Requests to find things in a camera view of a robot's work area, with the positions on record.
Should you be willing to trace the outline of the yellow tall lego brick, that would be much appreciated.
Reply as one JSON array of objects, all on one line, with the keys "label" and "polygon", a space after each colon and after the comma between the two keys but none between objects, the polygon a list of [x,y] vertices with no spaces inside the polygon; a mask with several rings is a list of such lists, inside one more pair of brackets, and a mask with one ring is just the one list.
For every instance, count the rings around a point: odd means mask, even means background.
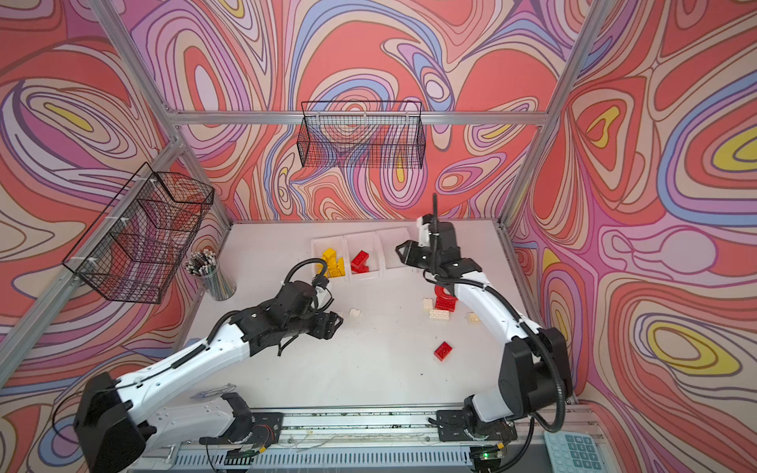
[{"label": "yellow tall lego brick", "polygon": [[327,262],[332,260],[337,260],[337,253],[333,248],[327,248],[325,252],[323,252],[323,259]]}]

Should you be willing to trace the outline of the white long lego plate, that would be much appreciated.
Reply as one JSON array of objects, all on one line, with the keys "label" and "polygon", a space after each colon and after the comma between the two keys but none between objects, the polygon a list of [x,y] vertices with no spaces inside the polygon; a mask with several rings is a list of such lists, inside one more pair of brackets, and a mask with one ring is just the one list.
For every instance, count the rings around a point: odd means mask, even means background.
[{"label": "white long lego plate", "polygon": [[451,313],[449,311],[444,311],[443,309],[431,309],[431,311],[429,311],[429,319],[449,321],[451,319]]}]

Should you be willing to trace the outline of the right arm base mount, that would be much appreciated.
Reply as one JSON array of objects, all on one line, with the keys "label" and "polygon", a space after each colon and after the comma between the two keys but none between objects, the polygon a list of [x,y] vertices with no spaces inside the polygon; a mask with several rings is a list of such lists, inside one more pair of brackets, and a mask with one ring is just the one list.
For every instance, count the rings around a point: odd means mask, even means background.
[{"label": "right arm base mount", "polygon": [[428,423],[437,429],[440,441],[498,441],[508,445],[518,438],[516,426],[504,418],[483,421],[476,413],[472,400],[473,396],[468,396],[463,400],[461,409],[438,410],[435,417],[428,418]]}]

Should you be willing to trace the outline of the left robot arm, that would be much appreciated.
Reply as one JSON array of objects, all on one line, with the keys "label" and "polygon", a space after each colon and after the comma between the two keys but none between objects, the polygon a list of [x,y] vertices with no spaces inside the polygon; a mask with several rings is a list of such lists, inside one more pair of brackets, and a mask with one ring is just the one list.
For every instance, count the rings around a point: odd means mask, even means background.
[{"label": "left robot arm", "polygon": [[327,289],[303,281],[284,284],[271,300],[230,311],[200,341],[118,378],[98,374],[86,384],[73,429],[92,472],[121,472],[143,453],[165,445],[210,439],[243,443],[254,433],[276,435],[261,425],[244,398],[227,392],[220,401],[169,408],[169,403],[229,366],[274,347],[283,351],[301,335],[331,339],[343,319],[331,310]]}]

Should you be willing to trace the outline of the red lego brick front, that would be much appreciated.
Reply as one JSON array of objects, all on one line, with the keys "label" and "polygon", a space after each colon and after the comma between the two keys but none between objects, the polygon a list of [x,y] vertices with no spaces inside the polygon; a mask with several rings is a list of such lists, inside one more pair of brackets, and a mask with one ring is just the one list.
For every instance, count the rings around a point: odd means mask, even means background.
[{"label": "red lego brick front", "polygon": [[443,362],[451,354],[451,351],[453,351],[453,347],[447,342],[442,342],[434,351],[434,356],[437,360]]}]

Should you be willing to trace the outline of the red arch lego piece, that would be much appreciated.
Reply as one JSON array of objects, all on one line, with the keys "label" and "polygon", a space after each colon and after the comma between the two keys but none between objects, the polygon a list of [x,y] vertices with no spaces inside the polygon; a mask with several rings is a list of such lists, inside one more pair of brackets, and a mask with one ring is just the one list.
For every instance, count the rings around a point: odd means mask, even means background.
[{"label": "red arch lego piece", "polygon": [[454,301],[455,296],[442,286],[435,287],[435,295],[439,301]]}]

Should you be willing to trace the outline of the yellow curved lego piece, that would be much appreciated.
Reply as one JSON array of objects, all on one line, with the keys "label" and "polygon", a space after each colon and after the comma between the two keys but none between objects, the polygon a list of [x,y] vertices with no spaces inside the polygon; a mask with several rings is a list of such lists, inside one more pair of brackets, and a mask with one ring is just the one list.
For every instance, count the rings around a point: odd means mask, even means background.
[{"label": "yellow curved lego piece", "polygon": [[342,258],[331,258],[327,261],[327,275],[329,278],[339,278],[346,275],[344,260]]}]

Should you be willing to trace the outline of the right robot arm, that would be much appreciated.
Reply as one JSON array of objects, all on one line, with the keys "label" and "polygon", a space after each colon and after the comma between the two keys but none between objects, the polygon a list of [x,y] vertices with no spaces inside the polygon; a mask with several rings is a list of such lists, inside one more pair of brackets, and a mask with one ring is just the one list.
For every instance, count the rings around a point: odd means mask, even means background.
[{"label": "right robot arm", "polygon": [[417,227],[417,240],[395,248],[400,261],[465,304],[503,345],[497,384],[463,401],[465,429],[481,437],[495,422],[530,417],[548,433],[561,431],[573,395],[564,335],[522,315],[495,289],[482,267],[461,254],[453,223],[428,214]]}]

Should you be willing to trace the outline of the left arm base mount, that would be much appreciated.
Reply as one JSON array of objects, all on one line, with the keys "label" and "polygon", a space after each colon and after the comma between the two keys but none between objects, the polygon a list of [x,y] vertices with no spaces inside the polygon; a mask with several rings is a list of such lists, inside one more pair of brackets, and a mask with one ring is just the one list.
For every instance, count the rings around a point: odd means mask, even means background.
[{"label": "left arm base mount", "polygon": [[232,422],[216,436],[203,437],[201,445],[255,445],[278,443],[284,420],[282,412],[254,412],[236,392],[221,395],[222,407],[231,409]]}]

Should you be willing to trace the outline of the red square lego brick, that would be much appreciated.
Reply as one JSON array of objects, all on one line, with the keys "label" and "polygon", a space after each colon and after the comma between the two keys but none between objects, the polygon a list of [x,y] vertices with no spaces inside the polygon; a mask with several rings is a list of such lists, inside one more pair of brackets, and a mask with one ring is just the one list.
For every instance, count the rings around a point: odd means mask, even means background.
[{"label": "red square lego brick", "polygon": [[365,252],[364,250],[360,250],[357,255],[351,260],[351,265],[355,266],[361,266],[361,265],[368,265],[368,259],[369,259],[368,252]]}]

